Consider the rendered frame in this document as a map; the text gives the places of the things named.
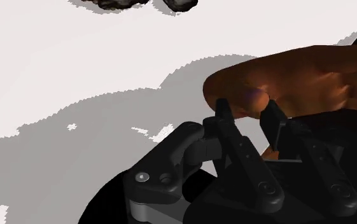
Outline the dark grey lumpy object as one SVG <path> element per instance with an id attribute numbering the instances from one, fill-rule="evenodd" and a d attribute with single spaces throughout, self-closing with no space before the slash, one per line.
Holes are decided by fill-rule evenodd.
<path id="1" fill-rule="evenodd" d="M 150 0 L 82 0 L 90 1 L 104 10 L 126 10 L 134 5 L 146 4 Z"/>
<path id="2" fill-rule="evenodd" d="M 195 7 L 199 0 L 163 0 L 173 12 L 186 12 Z"/>

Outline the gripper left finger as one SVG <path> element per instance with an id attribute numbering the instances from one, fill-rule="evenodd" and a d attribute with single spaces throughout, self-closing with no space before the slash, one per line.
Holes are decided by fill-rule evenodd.
<path id="1" fill-rule="evenodd" d="M 215 115 L 202 123 L 184 122 L 159 142 L 123 177 L 126 197 L 144 204 L 173 204 L 185 181 L 203 162 L 221 160 L 222 176 L 237 182 L 250 208 L 275 213 L 284 192 L 253 143 L 235 125 L 226 99 L 216 101 Z"/>

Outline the brown rounded lump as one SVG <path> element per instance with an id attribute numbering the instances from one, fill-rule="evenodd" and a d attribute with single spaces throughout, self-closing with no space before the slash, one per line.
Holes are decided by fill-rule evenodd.
<path id="1" fill-rule="evenodd" d="M 203 95 L 211 109 L 225 98 L 235 119 L 258 119 L 273 99 L 288 117 L 343 109 L 357 129 L 357 45 L 314 45 L 255 58 L 207 77 Z"/>

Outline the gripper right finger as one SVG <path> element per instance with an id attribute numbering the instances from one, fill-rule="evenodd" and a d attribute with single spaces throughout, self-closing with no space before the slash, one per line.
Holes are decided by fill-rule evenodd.
<path id="1" fill-rule="evenodd" d="M 357 212 L 357 191 L 327 146 L 310 128 L 289 119 L 274 100 L 260 113 L 260 126 L 271 148 L 289 159 L 299 156 L 304 168 L 300 190 L 316 207 L 335 217 Z"/>

